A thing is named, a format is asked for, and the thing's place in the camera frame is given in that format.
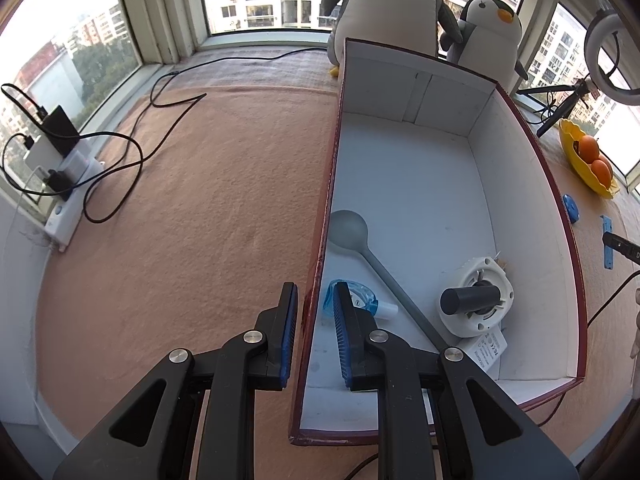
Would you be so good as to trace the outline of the other arm black gripper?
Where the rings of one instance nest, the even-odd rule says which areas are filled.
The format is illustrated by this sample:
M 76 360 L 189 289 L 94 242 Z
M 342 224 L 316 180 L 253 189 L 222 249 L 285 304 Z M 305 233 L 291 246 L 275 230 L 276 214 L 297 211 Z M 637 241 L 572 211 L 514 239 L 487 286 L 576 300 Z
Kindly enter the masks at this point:
M 608 244 L 613 248 L 614 252 L 619 252 L 628 260 L 635 263 L 637 266 L 640 264 L 640 246 L 631 243 L 626 238 L 612 233 Z

